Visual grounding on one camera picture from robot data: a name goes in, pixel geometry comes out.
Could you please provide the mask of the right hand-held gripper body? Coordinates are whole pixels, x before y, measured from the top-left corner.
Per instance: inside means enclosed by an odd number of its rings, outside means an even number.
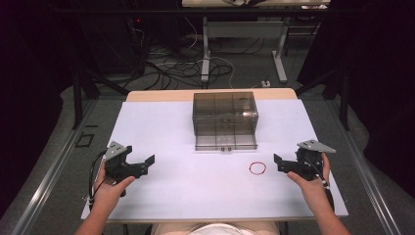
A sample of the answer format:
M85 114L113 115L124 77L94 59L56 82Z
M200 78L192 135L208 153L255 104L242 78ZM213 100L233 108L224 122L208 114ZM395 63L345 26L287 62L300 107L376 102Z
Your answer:
M300 142L298 146L297 159L293 162L282 161L282 171L295 172L307 181L313 180L316 175L323 175L322 153L336 153L335 149L313 139Z

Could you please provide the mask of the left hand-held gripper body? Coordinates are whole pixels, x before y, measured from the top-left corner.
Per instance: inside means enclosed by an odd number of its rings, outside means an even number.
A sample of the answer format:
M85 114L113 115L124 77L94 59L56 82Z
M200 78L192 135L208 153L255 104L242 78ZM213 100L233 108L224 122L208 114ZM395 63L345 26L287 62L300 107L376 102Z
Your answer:
M116 141L110 143L104 156L104 162L106 163L106 176L113 179L115 183L121 182L128 176L139 178L141 168L146 167L145 161L129 164L126 158L131 152L131 146L123 146Z

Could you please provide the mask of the person's right hand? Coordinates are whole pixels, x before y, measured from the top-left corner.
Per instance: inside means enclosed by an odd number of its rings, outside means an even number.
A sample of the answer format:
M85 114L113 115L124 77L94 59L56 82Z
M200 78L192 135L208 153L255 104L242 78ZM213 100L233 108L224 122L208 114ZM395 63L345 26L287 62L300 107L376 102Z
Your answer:
M314 214L333 211L320 177L307 181L291 171L287 173L287 176L298 184L308 207Z

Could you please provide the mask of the person's left hand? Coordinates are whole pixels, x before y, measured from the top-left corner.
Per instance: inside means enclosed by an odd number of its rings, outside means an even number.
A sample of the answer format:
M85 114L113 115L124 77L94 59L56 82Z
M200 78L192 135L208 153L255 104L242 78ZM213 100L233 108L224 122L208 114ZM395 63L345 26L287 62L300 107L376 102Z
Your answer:
M93 212L111 213L116 207L121 193L135 180L134 176L128 176L119 183L114 183L107 178L106 163L101 163L93 190Z

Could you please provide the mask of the red rubber band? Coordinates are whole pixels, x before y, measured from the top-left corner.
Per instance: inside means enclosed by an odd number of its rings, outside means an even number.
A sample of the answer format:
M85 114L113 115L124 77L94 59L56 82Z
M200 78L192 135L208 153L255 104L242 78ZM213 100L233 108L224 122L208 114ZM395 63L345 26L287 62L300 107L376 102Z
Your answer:
M262 175L266 172L267 166L263 162L253 162L249 166L249 171L253 175Z

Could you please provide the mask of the white table mat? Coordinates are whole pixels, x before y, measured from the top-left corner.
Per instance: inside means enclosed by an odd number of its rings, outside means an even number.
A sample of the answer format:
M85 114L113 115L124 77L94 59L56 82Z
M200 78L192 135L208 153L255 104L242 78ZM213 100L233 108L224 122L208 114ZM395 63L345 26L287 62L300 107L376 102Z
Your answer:
M255 150L197 151L191 102L125 102L112 140L131 146L127 159L155 156L148 175L134 181L111 222L287 220L311 218L300 188L274 163L294 160L298 143L315 133L300 100L262 100ZM266 172L253 175L253 162Z

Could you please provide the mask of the clear smoky plastic drawer box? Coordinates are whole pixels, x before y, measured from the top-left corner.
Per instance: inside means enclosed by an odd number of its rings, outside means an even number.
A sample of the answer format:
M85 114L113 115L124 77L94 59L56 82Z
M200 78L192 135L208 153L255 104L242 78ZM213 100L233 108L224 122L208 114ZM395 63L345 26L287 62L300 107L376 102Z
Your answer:
M258 118L253 92L195 93L192 115L195 149L255 150Z

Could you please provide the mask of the black metal stand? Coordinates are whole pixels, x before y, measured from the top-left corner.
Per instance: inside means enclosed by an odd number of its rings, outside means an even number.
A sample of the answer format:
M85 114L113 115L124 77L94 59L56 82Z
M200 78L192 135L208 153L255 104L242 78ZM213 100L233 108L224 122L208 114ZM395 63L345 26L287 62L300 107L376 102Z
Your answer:
M73 129L77 129L83 120L82 94L85 94L89 99L93 100L98 99L101 95L96 86L96 81L103 83L105 86L113 89L121 95L126 96L129 94L127 89L118 86L114 82L103 77L97 72L92 71L84 65L76 64L72 71L73 104L75 114Z
M349 131L348 126L348 101L349 101L349 86L350 86L350 67L338 66L335 69L329 70L323 75L314 78L310 83L302 85L295 90L297 95L303 94L305 91L314 88L316 85L326 82L326 88L323 91L323 98L325 100L333 100L337 94L341 96L339 121L346 131Z

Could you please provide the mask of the person's light clothing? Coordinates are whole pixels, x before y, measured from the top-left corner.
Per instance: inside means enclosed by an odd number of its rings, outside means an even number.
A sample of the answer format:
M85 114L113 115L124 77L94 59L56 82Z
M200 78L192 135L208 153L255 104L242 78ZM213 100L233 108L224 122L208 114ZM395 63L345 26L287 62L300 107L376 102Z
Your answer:
M217 223L158 223L151 235L280 235L272 221L242 221Z

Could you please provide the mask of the dark computer tower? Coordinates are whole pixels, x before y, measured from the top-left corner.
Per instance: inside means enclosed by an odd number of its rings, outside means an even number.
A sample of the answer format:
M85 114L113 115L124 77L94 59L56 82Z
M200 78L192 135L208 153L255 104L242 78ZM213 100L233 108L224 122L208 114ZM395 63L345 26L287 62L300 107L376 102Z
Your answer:
M82 20L99 71L103 74L142 74L146 34L131 18L89 17Z

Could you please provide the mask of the white metal-framed desk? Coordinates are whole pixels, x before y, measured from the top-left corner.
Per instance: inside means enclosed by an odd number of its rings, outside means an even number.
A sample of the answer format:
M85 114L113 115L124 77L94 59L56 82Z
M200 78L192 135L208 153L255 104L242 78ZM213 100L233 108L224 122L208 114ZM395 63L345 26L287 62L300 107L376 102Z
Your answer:
M325 10L331 0L182 0L184 8L191 10L270 10L276 13L278 10ZM282 54L291 17L279 17L277 21L241 20L214 22L210 17L203 17L203 41L204 56L202 64L201 82L209 81L211 38L276 38L277 48L272 52L275 70L280 82L286 82L287 76L282 63Z

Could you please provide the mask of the metal floor rail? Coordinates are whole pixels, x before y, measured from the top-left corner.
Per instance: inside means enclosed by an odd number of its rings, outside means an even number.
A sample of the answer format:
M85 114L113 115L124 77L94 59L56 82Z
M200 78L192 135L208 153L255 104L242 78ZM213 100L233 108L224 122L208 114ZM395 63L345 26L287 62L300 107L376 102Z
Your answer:
M66 141L62 151L54 159L42 181L40 182L40 185L33 193L28 206L24 210L23 215L21 216L11 235L29 235L34 222L40 215L62 171L64 170L77 139L81 136L82 125L89 118L96 104L96 100L88 101L85 104L85 108L82 111L83 117L81 118L79 126L70 132L68 140Z
M357 174L359 175L366 194L379 221L384 228L386 235L403 235L391 214L387 202L378 187L377 180L375 179L369 165L366 163L365 158L363 157L361 151L358 149L350 132L346 130L344 125L341 123L336 102L327 101L326 106L328 107L328 110L335 121L337 129L344 137L348 149L351 151L351 161L356 168Z

